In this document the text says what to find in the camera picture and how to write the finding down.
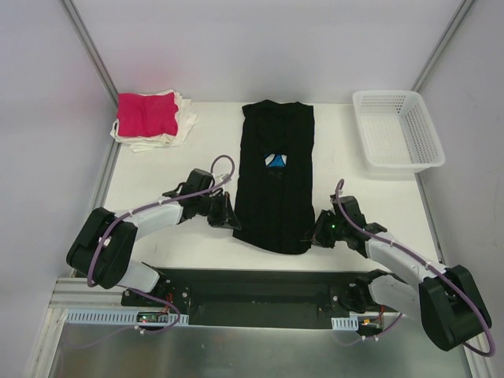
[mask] pink towel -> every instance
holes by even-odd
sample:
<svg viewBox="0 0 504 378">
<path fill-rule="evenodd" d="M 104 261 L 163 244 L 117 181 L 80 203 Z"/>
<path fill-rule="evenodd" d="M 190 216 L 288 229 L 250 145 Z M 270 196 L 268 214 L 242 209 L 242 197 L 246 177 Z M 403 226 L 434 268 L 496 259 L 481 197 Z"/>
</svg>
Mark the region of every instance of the pink towel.
<svg viewBox="0 0 504 378">
<path fill-rule="evenodd" d="M 178 126 L 175 114 L 174 93 L 162 96 L 142 96 L 134 93 L 119 94 L 119 136 L 176 135 Z"/>
</svg>

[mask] white table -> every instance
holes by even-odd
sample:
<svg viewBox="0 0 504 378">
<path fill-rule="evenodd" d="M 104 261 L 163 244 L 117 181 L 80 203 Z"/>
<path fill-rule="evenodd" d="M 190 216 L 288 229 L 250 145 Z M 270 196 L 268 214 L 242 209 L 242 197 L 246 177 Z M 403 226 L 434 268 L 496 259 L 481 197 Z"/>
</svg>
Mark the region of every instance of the white table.
<svg viewBox="0 0 504 378">
<path fill-rule="evenodd" d="M 180 147 L 134 154 L 122 146 L 105 207 L 112 211 L 132 209 L 156 200 L 161 193 L 185 181 L 193 168 L 209 170 L 219 154 L 229 154 L 239 167 L 242 136 L 242 103 L 195 103 L 199 122 Z M 313 148 L 313 207 L 316 217 L 331 207 L 329 195 L 340 178 L 346 180 L 344 195 L 354 195 L 368 222 L 387 227 L 397 240 L 437 261 L 417 182 L 376 180 L 365 171 L 361 146 L 350 105 L 315 105 Z M 229 164 L 217 165 L 217 174 Z M 234 202 L 235 179 L 226 186 Z M 226 229 L 208 226 L 204 217 L 165 228 L 135 244 L 132 257 L 157 267 L 193 269 L 271 269 L 288 271 L 368 271 L 383 268 L 345 243 L 334 249 L 312 246 L 302 255 L 274 254 L 232 237 Z"/>
</svg>

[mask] white plastic basket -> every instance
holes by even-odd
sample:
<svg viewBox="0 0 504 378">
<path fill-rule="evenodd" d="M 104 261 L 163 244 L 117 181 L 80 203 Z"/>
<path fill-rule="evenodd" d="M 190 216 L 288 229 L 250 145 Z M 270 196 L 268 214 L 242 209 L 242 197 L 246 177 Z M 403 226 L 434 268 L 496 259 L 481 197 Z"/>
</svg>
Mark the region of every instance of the white plastic basket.
<svg viewBox="0 0 504 378">
<path fill-rule="evenodd" d="M 444 164 L 439 137 L 417 92 L 355 92 L 354 108 L 371 173 L 416 173 Z"/>
</svg>

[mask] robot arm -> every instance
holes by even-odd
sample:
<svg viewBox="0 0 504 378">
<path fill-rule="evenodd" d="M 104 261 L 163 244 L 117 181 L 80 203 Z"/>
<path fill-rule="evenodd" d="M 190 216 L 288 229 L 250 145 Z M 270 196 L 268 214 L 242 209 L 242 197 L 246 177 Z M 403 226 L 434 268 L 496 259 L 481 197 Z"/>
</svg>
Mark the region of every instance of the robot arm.
<svg viewBox="0 0 504 378">
<path fill-rule="evenodd" d="M 212 183 L 214 178 L 211 173 L 194 169 L 186 182 L 158 199 L 159 206 L 138 213 L 134 213 L 134 210 L 115 213 L 103 208 L 93 210 L 67 254 L 67 264 L 87 276 L 106 230 L 121 218 L 121 214 L 130 213 L 128 221 L 119 221 L 106 238 L 96 260 L 92 280 L 105 289 L 119 285 L 157 296 L 156 293 L 165 291 L 165 280 L 160 280 L 164 277 L 150 266 L 131 260 L 135 241 L 198 214 L 206 216 L 212 227 L 241 227 L 233 213 L 229 194 L 222 189 L 211 191 Z M 202 191 L 207 193 L 191 197 Z"/>
<path fill-rule="evenodd" d="M 419 254 L 413 258 L 386 228 L 366 222 L 355 197 L 333 195 L 331 200 L 333 211 L 323 210 L 308 234 L 312 243 L 333 248 L 336 241 L 345 241 L 350 249 L 392 272 L 375 270 L 359 277 L 340 300 L 348 310 L 364 313 L 375 305 L 389 306 L 421 322 L 437 347 L 451 350 L 479 335 L 483 328 L 466 301 L 447 285 L 449 280 L 469 298 L 491 327 L 490 315 L 466 268 L 460 265 L 448 268 Z"/>
</svg>

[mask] folded white cloth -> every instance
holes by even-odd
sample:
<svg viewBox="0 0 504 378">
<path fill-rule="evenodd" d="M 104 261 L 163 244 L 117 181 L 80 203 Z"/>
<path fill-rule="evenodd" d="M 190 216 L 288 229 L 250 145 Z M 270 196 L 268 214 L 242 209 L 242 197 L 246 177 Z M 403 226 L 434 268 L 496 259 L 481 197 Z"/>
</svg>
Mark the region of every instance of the folded white cloth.
<svg viewBox="0 0 504 378">
<path fill-rule="evenodd" d="M 152 137 L 119 136 L 119 120 L 116 120 L 112 124 L 111 136 L 119 143 L 129 144 L 129 148 L 133 152 L 147 151 L 156 147 L 180 146 L 187 138 L 189 131 L 198 122 L 198 114 L 191 111 L 191 100 L 182 98 L 179 92 L 169 90 L 157 93 L 156 95 L 162 96 L 171 92 L 175 93 L 174 101 L 179 107 L 179 110 L 175 114 L 175 120 L 178 126 L 178 131 L 175 136 L 169 134 L 160 134 Z"/>
</svg>

